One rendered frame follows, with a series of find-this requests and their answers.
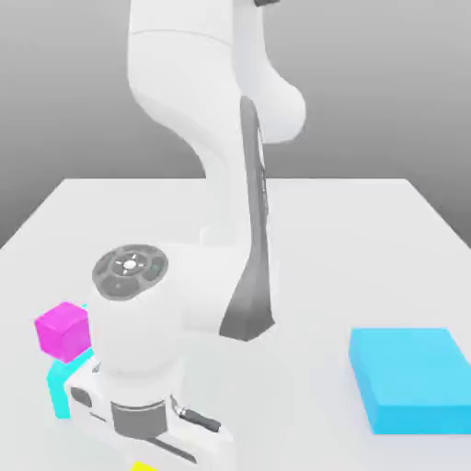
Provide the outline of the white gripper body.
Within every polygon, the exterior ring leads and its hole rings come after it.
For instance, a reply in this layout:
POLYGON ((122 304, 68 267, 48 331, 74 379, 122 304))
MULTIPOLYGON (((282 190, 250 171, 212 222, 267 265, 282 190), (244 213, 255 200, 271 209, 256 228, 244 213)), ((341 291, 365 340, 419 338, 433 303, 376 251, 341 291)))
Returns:
POLYGON ((170 422, 157 437, 139 440, 104 425, 109 443, 132 462, 156 471, 235 471, 234 442, 221 428, 211 432, 188 422, 170 422))

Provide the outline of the small magenta cube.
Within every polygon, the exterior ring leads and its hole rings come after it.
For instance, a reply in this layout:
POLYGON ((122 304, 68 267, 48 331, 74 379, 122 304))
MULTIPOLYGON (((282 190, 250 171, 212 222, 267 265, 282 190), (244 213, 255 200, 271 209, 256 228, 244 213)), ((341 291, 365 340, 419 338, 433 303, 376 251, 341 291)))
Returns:
POLYGON ((55 360, 72 362, 91 347, 85 308, 62 302, 34 320, 40 349, 55 360))

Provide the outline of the large cyan box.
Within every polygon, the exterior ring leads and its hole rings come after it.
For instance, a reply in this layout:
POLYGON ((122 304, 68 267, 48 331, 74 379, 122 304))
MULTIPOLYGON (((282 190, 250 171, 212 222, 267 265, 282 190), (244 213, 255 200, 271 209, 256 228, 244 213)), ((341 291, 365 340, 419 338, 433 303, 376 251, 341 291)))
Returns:
MULTIPOLYGON (((86 304, 76 304, 87 311, 86 304)), ((46 381, 52 401, 52 408, 57 419, 70 419, 71 412, 69 400, 65 390, 66 381, 78 371, 94 355, 92 346, 80 354, 70 363, 63 363, 53 358, 52 365, 47 373, 46 381)))

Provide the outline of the large light blue box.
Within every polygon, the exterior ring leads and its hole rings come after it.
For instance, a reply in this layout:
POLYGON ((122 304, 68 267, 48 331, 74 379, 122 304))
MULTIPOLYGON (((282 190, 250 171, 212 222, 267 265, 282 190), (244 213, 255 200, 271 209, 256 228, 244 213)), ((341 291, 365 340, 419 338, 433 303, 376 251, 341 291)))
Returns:
POLYGON ((354 328, 349 359, 374 434, 471 435, 471 362, 445 328, 354 328))

